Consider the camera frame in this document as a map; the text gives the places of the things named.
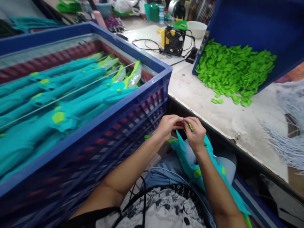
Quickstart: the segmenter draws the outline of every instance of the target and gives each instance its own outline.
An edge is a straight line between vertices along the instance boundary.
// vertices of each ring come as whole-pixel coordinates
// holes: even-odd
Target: fan grille
[[[171,29],[166,31],[165,50],[171,55],[180,56],[183,52],[184,37],[180,31]]]

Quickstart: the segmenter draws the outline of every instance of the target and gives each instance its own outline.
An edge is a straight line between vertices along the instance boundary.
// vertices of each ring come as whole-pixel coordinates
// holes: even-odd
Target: green felt pile
[[[236,105],[249,106],[251,97],[274,68],[275,60],[276,55],[267,50],[253,52],[248,45],[227,48],[212,39],[205,47],[196,72],[206,87],[213,89],[216,98],[224,94],[232,97]],[[222,99],[211,101],[215,104],[223,102]]]

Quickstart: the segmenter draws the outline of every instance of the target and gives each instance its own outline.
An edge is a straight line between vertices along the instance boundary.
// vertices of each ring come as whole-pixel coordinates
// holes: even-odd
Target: white table
[[[159,25],[159,24],[152,24],[150,22],[145,22],[142,20],[140,23],[138,20],[133,20],[133,21],[123,21],[124,26],[128,29],[128,31],[125,31],[123,33],[124,36],[128,38],[128,41],[132,43],[134,40],[140,40],[140,39],[151,39],[158,43],[160,46],[162,46],[162,38],[161,35],[157,33],[158,29],[165,29],[166,25]],[[130,30],[130,27],[134,27],[134,24],[136,24],[139,28]],[[191,48],[194,46],[194,42],[192,41],[192,38],[186,36],[185,41],[184,41],[184,48],[182,52],[182,56],[186,55],[187,52],[191,50]],[[196,48],[198,48],[202,43],[202,39],[200,40],[195,40],[195,45]],[[147,41],[146,42],[147,46],[150,47],[151,49],[158,49],[158,46],[154,44],[153,42]],[[135,45],[138,46],[139,48],[147,48],[145,45],[145,41],[137,41],[135,42]],[[179,62],[182,62],[185,60],[183,57],[177,57],[177,56],[171,56],[167,57],[164,55],[161,55],[159,53],[156,53],[151,50],[146,50],[150,55],[160,59],[161,61],[165,62],[166,64],[172,66],[174,64],[177,64]]]
[[[173,66],[169,95],[218,133],[234,139],[239,149],[288,183],[287,165],[269,146],[260,125],[266,122],[282,134],[287,134],[287,124],[277,103],[275,86],[271,84],[253,96],[249,107],[235,105],[231,98],[224,95],[220,97],[224,100],[222,104],[214,104],[211,99],[215,98],[215,93],[192,75],[192,68],[193,65],[186,62]]]

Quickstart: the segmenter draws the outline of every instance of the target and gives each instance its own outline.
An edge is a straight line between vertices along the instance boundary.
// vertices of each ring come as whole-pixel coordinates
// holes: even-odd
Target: black and white patterned shirt
[[[105,208],[77,216],[60,227],[142,227],[144,194],[134,196],[122,212],[119,208]],[[205,228],[206,220],[201,201],[189,186],[173,184],[146,190],[144,227]]]

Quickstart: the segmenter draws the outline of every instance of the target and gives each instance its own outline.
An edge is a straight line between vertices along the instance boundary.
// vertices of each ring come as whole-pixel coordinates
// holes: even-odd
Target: clear plastic bag
[[[132,11],[132,2],[130,0],[116,0],[115,10],[119,13]]]

